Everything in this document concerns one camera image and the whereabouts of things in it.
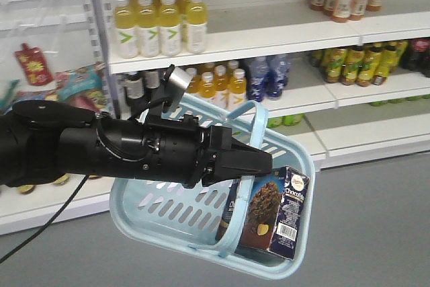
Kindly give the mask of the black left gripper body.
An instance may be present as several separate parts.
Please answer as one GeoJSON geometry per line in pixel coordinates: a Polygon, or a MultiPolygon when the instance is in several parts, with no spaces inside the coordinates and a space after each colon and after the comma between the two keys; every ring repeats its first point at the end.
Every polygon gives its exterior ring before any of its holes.
{"type": "Polygon", "coordinates": [[[231,150],[232,129],[199,126],[198,118],[186,114],[180,121],[147,116],[144,122],[144,178],[180,183],[194,188],[226,180],[217,162],[231,150]]]}

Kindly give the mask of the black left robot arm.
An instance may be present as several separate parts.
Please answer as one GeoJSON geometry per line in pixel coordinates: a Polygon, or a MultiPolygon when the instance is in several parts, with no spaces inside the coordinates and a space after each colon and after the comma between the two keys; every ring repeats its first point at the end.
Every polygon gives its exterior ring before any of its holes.
{"type": "Polygon", "coordinates": [[[204,187],[243,175],[267,175],[269,153],[195,116],[168,120],[151,110],[144,122],[56,101],[27,100],[1,117],[1,183],[51,183],[66,173],[204,187]]]}

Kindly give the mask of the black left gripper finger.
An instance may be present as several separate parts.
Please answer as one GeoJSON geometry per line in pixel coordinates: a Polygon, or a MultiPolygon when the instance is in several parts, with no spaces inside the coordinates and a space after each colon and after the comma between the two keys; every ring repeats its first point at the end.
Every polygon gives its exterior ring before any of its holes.
{"type": "Polygon", "coordinates": [[[269,161],[269,153],[249,146],[235,138],[232,139],[231,150],[235,157],[239,159],[252,159],[259,161],[269,161]]]}
{"type": "Polygon", "coordinates": [[[269,161],[239,159],[233,151],[223,151],[217,156],[214,166],[214,181],[237,179],[244,175],[262,176],[272,172],[272,155],[269,161]]]}

